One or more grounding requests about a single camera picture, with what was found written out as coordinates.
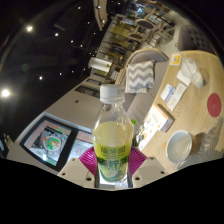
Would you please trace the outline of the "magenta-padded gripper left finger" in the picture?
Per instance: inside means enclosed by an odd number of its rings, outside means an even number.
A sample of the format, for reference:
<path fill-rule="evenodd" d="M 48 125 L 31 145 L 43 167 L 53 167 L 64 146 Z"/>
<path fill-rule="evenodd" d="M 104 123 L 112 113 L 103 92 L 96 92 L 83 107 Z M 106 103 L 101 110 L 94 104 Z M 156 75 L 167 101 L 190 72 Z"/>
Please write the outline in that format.
<path fill-rule="evenodd" d="M 94 148 L 87 149 L 79 158 L 72 157 L 58 176 L 84 188 L 97 188 L 99 174 Z"/>

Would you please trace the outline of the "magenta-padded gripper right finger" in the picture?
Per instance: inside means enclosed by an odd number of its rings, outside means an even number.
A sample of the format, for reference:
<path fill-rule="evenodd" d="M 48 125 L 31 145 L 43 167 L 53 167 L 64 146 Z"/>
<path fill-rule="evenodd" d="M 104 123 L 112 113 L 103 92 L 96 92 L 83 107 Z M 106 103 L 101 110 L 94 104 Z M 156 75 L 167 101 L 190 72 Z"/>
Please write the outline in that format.
<path fill-rule="evenodd" d="M 155 157 L 147 157 L 137 148 L 131 148 L 128 163 L 129 188 L 143 187 L 166 175 L 166 169 Z"/>

